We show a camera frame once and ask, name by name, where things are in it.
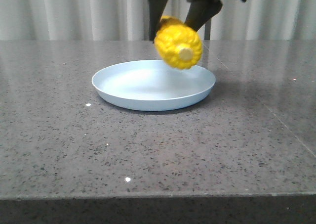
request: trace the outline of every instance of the gray granite countertop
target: gray granite countertop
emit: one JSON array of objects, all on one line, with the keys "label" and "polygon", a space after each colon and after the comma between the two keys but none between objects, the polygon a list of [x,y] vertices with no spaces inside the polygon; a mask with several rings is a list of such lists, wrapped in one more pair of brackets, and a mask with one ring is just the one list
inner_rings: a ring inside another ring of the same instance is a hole
[{"label": "gray granite countertop", "polygon": [[315,52],[206,41],[211,94],[139,112],[105,102],[91,78],[159,59],[151,42],[2,41],[0,199],[316,194]]}]

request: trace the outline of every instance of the white curtain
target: white curtain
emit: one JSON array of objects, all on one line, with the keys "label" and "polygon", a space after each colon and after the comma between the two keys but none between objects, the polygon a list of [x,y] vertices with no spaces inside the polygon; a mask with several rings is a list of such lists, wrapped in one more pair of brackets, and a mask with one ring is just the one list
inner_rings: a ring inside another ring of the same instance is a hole
[{"label": "white curtain", "polygon": [[[222,2],[212,40],[316,39],[316,0]],[[184,20],[189,6],[169,0],[164,14]],[[148,15],[147,0],[0,0],[0,40],[147,40]]]}]

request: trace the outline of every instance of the yellow corn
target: yellow corn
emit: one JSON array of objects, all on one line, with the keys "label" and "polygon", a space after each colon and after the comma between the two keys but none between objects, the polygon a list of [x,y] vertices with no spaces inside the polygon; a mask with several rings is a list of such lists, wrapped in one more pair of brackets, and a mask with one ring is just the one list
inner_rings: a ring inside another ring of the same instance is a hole
[{"label": "yellow corn", "polygon": [[163,16],[155,47],[171,67],[189,69],[200,60],[203,49],[197,32],[172,16]]}]

